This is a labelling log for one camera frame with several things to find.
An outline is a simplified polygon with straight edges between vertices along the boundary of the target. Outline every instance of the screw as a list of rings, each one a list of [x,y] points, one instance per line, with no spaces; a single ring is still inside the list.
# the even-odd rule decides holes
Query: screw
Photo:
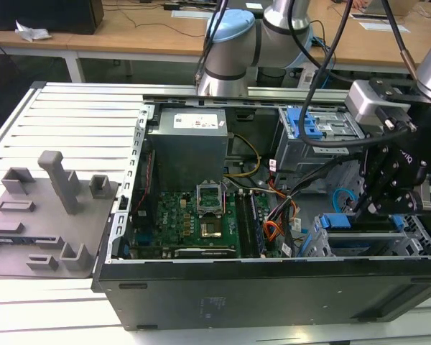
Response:
[[[395,127],[394,127],[394,124],[391,122],[391,120],[390,119],[387,119],[386,121],[385,121],[385,125],[388,127],[388,129],[390,130],[390,131],[392,131]]]

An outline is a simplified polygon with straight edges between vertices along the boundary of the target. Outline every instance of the table leg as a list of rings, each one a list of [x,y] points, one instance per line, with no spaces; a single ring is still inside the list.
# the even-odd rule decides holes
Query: table leg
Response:
[[[313,77],[318,69],[312,63],[304,63],[302,67],[303,71],[300,76],[298,88],[310,88]]]
[[[132,61],[130,60],[125,60],[124,61],[124,72],[126,74],[126,77],[132,77]]]
[[[80,59],[75,56],[66,56],[64,58],[72,83],[85,83],[85,75],[83,74],[83,69],[81,68]]]

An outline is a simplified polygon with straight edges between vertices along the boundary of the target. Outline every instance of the motherboard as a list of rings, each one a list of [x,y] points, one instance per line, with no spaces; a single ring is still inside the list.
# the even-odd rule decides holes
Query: motherboard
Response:
[[[218,205],[217,193],[211,192],[201,193],[199,202],[196,192],[160,193],[155,226],[135,231],[131,255],[137,259],[278,256],[276,245],[266,244],[261,227],[270,211],[264,193],[223,193],[221,214],[202,215],[201,208]]]

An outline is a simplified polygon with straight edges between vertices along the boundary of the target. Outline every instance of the metal slotted platform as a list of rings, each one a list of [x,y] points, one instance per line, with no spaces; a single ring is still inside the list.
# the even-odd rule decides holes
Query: metal slotted platform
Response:
[[[264,95],[261,89],[251,93]],[[300,91],[279,91],[297,98]],[[124,181],[142,94],[192,96],[191,87],[48,83],[31,89],[0,130],[0,180],[11,166],[37,166],[60,150],[80,179],[94,173]],[[336,101],[344,93],[334,93]],[[0,182],[0,195],[4,187]],[[91,280],[0,279],[0,344],[429,344],[431,299],[391,323],[126,332]]]

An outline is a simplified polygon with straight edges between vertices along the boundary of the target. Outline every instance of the wooden table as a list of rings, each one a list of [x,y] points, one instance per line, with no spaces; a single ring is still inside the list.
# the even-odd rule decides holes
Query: wooden table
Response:
[[[105,11],[104,20],[94,35],[52,33],[52,39],[27,42],[13,32],[0,32],[0,45],[10,55],[64,58],[73,82],[84,81],[81,58],[186,63],[198,60],[203,48],[206,20],[174,18],[171,17],[172,12],[161,7],[140,10],[123,7],[125,10],[119,11],[115,1],[104,0],[104,4],[108,11]],[[120,4],[131,3],[120,0]],[[323,22],[328,42],[333,39],[344,6],[330,0],[311,0],[309,15]],[[431,4],[423,4],[423,7],[431,12]],[[411,12],[398,22],[410,30],[402,36],[413,58],[420,63],[431,47],[431,19]],[[164,25],[143,25],[154,23],[166,24],[185,34]],[[313,28],[316,35],[322,35],[317,23]],[[338,63],[334,68],[338,70],[407,72],[392,32],[365,30],[355,19],[348,20],[336,53]],[[312,55],[318,60],[323,59],[323,52],[318,48],[312,48]],[[304,67],[309,73],[315,71],[309,63]]]

